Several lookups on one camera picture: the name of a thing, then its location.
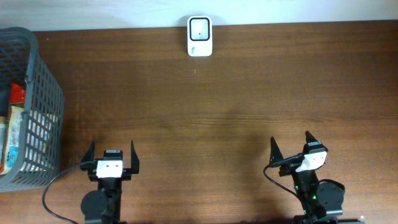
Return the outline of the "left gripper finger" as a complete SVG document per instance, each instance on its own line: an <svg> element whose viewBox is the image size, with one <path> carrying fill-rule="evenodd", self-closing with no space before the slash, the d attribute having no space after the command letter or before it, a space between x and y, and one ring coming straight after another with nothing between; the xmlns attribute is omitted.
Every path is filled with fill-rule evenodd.
<svg viewBox="0 0 398 224"><path fill-rule="evenodd" d="M134 148L134 141L131 141L131 174L138 174L140 169L140 161Z"/></svg>
<svg viewBox="0 0 398 224"><path fill-rule="evenodd" d="M83 159L81 162L91 162L94 160L94 154L95 154L95 142L92 141L89 149L87 150L86 154L83 156Z"/></svg>

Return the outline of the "grey plastic basket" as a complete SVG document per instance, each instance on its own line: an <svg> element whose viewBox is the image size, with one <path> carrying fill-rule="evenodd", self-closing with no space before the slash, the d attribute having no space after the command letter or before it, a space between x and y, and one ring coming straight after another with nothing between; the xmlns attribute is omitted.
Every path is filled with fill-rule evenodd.
<svg viewBox="0 0 398 224"><path fill-rule="evenodd" d="M25 90L17 150L1 176L1 191L41 188L60 172L65 98L39 55L35 35L22 27L1 29L1 89L13 84Z"/></svg>

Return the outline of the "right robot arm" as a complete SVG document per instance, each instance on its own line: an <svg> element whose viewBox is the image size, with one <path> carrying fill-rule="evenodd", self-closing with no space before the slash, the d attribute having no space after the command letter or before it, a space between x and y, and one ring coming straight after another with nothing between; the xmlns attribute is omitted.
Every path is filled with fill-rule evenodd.
<svg viewBox="0 0 398 224"><path fill-rule="evenodd" d="M263 173L278 167L281 177L292 177L293 191L266 177L299 200L303 215L294 216L292 223L338 223L337 217L343 213L345 186L334 180L318 179L316 170L325 165L328 149L309 131L305 132L305 140L301 153L284 158L275 138L271 137L269 164Z"/></svg>

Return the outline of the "orange spaghetti packet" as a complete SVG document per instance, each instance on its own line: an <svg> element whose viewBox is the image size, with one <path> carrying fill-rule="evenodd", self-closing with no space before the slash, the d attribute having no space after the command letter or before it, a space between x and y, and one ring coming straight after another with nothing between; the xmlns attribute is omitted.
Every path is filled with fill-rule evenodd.
<svg viewBox="0 0 398 224"><path fill-rule="evenodd" d="M19 86L18 84L13 83L11 85L10 99L9 103L11 105L15 104L24 104L25 103L26 90Z"/></svg>

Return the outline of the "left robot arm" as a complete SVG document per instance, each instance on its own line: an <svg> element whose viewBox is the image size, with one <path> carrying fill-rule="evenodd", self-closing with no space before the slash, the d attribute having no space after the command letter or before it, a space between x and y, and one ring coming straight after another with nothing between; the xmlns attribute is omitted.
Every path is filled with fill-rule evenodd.
<svg viewBox="0 0 398 224"><path fill-rule="evenodd" d="M130 181L139 173L139 158L131 142L131 166L123 167L121 150L105 150L103 157L94 158L95 143L92 142L83 159L80 169L88 178L98 184L98 188L88 192L81 201L81 211L85 223L119 224L121 220L122 183Z"/></svg>

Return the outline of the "yellow snack bag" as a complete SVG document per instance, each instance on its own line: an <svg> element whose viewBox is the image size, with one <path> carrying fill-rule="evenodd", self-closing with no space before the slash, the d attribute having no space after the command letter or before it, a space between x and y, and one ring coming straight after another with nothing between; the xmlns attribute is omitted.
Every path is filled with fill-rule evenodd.
<svg viewBox="0 0 398 224"><path fill-rule="evenodd" d="M11 106L11 113L6 132L6 148L4 155L4 167L1 175L7 174L16 164L19 153L19 139L22 124L22 113L24 109L18 106Z"/></svg>

